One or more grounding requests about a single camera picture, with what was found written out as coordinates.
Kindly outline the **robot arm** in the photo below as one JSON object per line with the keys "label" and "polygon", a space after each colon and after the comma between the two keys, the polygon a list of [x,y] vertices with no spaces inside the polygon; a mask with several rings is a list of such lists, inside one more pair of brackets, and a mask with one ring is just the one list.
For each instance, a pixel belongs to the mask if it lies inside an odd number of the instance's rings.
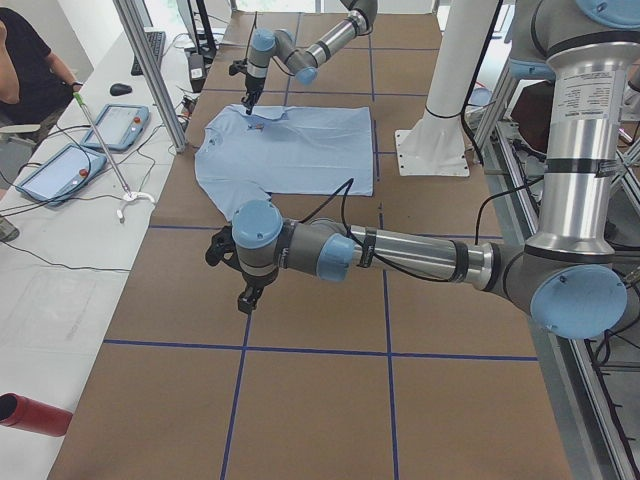
{"label": "robot arm", "polygon": [[279,59],[286,73],[299,83],[309,85],[317,78],[319,68],[337,52],[355,38],[372,32],[377,1],[342,1],[342,4],[348,10],[346,17],[306,49],[298,48],[286,30],[259,28],[251,34],[245,58],[229,67],[231,76],[238,73],[245,76],[246,93],[241,102],[248,115],[262,95],[272,59]]}
{"label": "robot arm", "polygon": [[254,200],[230,226],[231,265],[247,284],[240,310],[252,311],[282,269],[340,281],[355,265],[472,284],[568,339],[619,322],[628,293],[604,231],[626,74],[639,55],[639,5],[520,1],[514,27],[512,65],[543,63],[555,75],[541,212],[525,245],[469,246],[324,219],[303,223]]}

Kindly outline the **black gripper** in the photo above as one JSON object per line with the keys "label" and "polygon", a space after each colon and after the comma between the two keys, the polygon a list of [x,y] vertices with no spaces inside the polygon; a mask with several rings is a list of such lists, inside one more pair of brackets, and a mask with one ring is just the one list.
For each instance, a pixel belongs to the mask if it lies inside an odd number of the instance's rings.
{"label": "black gripper", "polygon": [[247,74],[245,77],[245,87],[246,95],[244,97],[244,107],[246,113],[252,114],[255,108],[255,103],[259,101],[263,92],[264,78]]}
{"label": "black gripper", "polygon": [[269,286],[273,279],[270,277],[254,277],[245,275],[245,288],[237,299],[238,310],[244,314],[251,314],[256,310],[259,299],[264,289]]}

